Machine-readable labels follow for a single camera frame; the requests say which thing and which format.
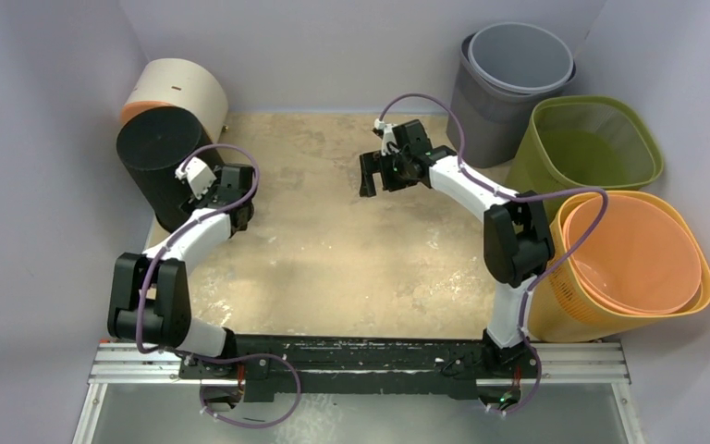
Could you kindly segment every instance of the stained floor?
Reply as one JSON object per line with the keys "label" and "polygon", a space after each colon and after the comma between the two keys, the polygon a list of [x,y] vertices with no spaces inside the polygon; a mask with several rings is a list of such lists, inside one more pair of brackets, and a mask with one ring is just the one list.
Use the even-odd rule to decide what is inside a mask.
{"label": "stained floor", "polygon": [[[420,119],[434,145],[449,145],[446,118]],[[263,177],[249,229],[216,247],[191,275],[195,315],[240,333],[482,336],[495,286],[480,223],[423,186],[359,197],[358,155],[380,146],[373,120],[228,117],[221,142],[250,151]],[[483,173],[501,181],[507,167]],[[154,242],[164,236],[154,227]]]}

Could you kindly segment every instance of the white wall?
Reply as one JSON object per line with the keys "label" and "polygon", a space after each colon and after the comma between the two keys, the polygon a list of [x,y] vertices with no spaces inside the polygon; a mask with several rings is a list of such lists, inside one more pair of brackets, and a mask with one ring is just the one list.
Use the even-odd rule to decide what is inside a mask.
{"label": "white wall", "polygon": [[0,444],[74,434],[150,220],[114,143],[145,61],[116,0],[0,0]]}
{"label": "white wall", "polygon": [[408,92],[448,100],[460,42],[491,22],[534,23],[575,49],[604,2],[121,0],[149,58],[209,68],[235,110],[356,112]]}
{"label": "white wall", "polygon": [[[710,0],[608,0],[579,68],[579,92],[643,115],[667,160],[650,191],[680,210],[710,263]],[[710,442],[710,307],[623,340],[650,442]]]}

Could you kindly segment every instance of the black cylinder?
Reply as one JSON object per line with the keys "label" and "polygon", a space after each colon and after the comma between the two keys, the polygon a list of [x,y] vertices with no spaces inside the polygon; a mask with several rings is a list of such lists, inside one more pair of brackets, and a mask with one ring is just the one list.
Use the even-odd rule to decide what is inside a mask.
{"label": "black cylinder", "polygon": [[[210,143],[197,118],[175,106],[142,112],[118,133],[118,157],[167,231],[178,229],[194,211],[194,196],[189,185],[176,179],[176,168],[195,149]],[[199,157],[211,168],[223,165],[216,150]]]}

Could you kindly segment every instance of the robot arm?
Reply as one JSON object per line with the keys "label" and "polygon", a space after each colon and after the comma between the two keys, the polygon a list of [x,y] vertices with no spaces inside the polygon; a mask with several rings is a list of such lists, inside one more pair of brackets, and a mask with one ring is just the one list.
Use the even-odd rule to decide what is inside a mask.
{"label": "robot arm", "polygon": [[220,243],[245,230],[253,216],[251,202],[227,213],[223,206],[235,202],[251,187],[251,166],[225,165],[211,170],[193,158],[177,177],[190,186],[190,201],[197,209],[190,220],[142,254],[124,253],[116,260],[107,329],[111,336],[135,339],[140,288],[150,262],[165,253],[151,275],[156,293],[146,301],[143,337],[147,342],[203,356],[237,355],[235,335],[228,328],[206,323],[191,313],[188,275]]}
{"label": "robot arm", "polygon": [[[486,332],[500,349],[518,345],[522,293],[554,255],[543,205],[512,202],[464,177],[456,153],[446,146],[433,148],[418,120],[402,125],[377,120],[374,132],[383,139],[383,149],[361,155],[361,196],[376,195],[373,174],[379,173],[384,190],[422,183],[451,197],[483,222],[484,260],[497,281],[494,316]],[[470,173],[494,190],[517,196],[476,171]]]}

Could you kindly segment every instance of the orange basket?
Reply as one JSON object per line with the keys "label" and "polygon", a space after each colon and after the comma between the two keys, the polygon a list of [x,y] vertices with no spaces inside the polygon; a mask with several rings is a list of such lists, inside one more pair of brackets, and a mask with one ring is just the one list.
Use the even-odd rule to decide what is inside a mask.
{"label": "orange basket", "polygon": [[[528,328],[540,340],[548,342],[582,342],[600,339],[637,327],[648,326],[663,319],[693,315],[710,303],[710,268],[698,241],[684,222],[679,212],[662,199],[641,191],[609,191],[609,195],[625,195],[641,199],[671,216],[690,236],[695,250],[701,259],[701,288],[690,302],[676,313],[640,315],[623,314],[612,311],[592,299],[583,289],[581,282],[573,272],[570,261],[565,261],[554,273],[534,290],[529,313]],[[578,205],[596,198],[596,193],[573,196],[559,208],[551,224],[551,235],[557,253],[551,262],[555,262],[564,253],[562,225],[570,212]]]}

